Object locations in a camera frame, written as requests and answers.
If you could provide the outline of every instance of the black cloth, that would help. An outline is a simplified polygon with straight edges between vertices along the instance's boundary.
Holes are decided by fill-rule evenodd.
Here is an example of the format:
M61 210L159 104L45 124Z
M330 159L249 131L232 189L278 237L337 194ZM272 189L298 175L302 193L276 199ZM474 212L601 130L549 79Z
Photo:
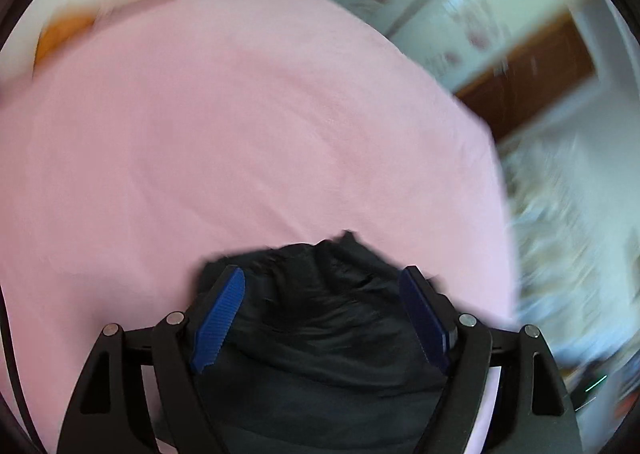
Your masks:
M412 452L445 379L402 309L398 269L347 232L209 262L198 291L229 264L246 294L196 386L231 453Z

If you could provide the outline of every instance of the bed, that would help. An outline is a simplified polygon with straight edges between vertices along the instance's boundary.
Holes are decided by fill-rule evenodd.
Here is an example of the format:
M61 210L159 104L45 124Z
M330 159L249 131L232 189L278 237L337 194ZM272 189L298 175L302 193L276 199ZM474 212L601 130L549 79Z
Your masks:
M348 228L439 276L465 309L514 316L487 127L328 0L120 12L5 92L0 176L2 289L50 452L100 329L187 306L206 257ZM495 374L469 453L482 447Z

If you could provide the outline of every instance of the pink surface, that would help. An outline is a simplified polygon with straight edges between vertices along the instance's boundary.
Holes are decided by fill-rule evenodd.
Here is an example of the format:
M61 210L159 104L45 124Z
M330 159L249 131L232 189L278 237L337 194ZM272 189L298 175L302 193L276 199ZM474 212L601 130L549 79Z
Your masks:
M51 452L102 326L183 309L207 256L348 228L455 301L513 312L488 130L325 0L171 0L69 48L0 108L0 228L18 368Z

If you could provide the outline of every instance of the black cable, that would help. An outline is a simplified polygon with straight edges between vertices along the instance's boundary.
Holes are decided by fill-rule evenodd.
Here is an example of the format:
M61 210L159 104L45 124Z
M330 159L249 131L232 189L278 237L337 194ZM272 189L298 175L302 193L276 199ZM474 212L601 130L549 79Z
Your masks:
M9 380L11 381L11 387L14 390L15 402L18 405L18 410L20 411L24 427L36 449L42 454L46 454L47 451L40 440L40 436L38 436L38 431L36 431L36 427L33 424L31 414L29 413L29 407L27 406L27 401L24 399L24 393L22 392L20 376L18 374L18 365L15 362L14 343L11 339L11 329L9 328L9 315L6 312L4 294L2 294L2 285L0 285L0 335L2 335L2 348L4 349L4 358L6 361L6 368L9 373Z

